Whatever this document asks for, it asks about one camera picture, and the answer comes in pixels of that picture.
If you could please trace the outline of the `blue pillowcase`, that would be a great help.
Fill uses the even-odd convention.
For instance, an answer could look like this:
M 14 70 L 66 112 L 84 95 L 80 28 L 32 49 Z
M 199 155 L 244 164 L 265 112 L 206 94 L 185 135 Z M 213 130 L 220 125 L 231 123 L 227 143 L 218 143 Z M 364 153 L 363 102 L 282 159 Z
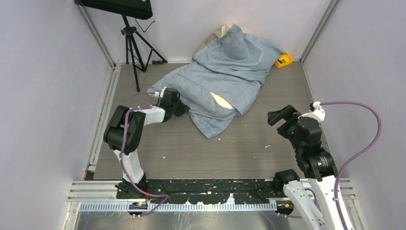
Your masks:
M 191 63 L 166 74 L 148 92 L 160 91 L 164 86 L 178 90 L 181 101 L 190 107 L 194 124 L 206 138 L 213 138 L 252 107 L 281 55 L 274 45 L 233 24 L 222 38 L 195 53 Z M 210 92 L 234 109 L 219 106 Z

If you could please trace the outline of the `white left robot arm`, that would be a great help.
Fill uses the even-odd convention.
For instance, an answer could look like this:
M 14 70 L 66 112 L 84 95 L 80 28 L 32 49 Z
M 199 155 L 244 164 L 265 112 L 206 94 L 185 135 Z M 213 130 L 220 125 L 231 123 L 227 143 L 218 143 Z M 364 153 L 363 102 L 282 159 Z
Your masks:
M 137 153 L 144 127 L 167 122 L 189 110 L 176 89 L 164 87 L 153 95 L 158 98 L 158 103 L 146 109 L 118 106 L 103 134 L 103 141 L 117 156 L 123 172 L 122 182 L 116 188 L 135 198 L 152 196 L 147 192 L 146 174 Z

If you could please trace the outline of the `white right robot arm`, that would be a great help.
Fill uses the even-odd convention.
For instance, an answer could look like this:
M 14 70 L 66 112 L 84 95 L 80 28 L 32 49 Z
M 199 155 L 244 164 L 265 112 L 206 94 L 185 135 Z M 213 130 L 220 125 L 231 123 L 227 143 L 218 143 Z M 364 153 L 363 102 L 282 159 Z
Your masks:
M 321 146 L 322 129 L 320 122 L 325 119 L 325 111 L 320 102 L 311 104 L 308 113 L 302 114 L 292 105 L 281 110 L 268 112 L 267 123 L 275 125 L 283 138 L 289 140 L 295 152 L 298 167 L 304 173 L 318 201 L 309 197 L 303 183 L 292 169 L 275 173 L 273 190 L 278 196 L 287 196 L 293 203 L 310 230 L 352 230 L 354 226 L 346 210 L 340 188 L 338 170 L 332 155 Z

